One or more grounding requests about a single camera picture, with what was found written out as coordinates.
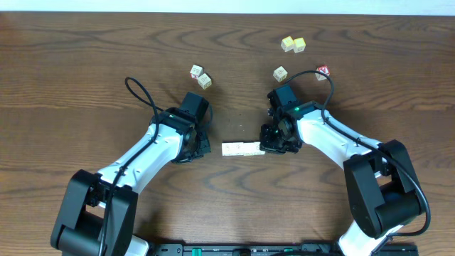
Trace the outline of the red edged wooden block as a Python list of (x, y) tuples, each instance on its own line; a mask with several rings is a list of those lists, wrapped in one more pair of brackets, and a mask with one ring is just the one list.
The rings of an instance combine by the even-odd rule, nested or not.
[(255, 155), (264, 155), (265, 154), (265, 151), (260, 149), (260, 142), (254, 143), (254, 150), (255, 150)]

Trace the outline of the green letter J block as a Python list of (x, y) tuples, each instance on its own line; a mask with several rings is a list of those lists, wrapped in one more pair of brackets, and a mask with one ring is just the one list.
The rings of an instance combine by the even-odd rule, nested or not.
[(231, 143), (222, 143), (222, 155), (223, 156), (232, 156), (232, 144)]

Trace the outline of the white wooden block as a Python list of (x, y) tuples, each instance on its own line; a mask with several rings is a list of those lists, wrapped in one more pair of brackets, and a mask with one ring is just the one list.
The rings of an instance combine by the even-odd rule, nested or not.
[(249, 142), (249, 143), (244, 143), (243, 144), (243, 149), (244, 149), (244, 155), (245, 156), (252, 156), (256, 154), (257, 151), (257, 145), (255, 142)]

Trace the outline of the blue letter X block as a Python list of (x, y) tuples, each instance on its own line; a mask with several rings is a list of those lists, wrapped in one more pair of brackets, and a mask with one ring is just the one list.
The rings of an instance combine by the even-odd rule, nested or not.
[(245, 154), (245, 148), (243, 142), (235, 142), (231, 145), (232, 155), (243, 156)]

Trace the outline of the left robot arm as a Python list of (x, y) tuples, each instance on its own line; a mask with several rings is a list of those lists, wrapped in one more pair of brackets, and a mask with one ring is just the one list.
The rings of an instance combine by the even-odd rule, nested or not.
[(97, 173), (69, 180), (50, 244), (63, 255), (147, 255), (149, 242), (133, 234), (139, 194), (169, 162), (188, 163), (210, 151), (201, 122), (212, 107), (172, 107), (153, 116), (146, 134)]

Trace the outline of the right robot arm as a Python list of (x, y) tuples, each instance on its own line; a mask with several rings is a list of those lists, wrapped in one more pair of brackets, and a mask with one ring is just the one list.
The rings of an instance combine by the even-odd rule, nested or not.
[(406, 147), (364, 137), (334, 119), (316, 102), (272, 100), (272, 124), (264, 124), (260, 148), (297, 153), (304, 144), (317, 148), (344, 172), (353, 223), (331, 248), (331, 255), (416, 255), (392, 247), (401, 228), (417, 216), (431, 218)]

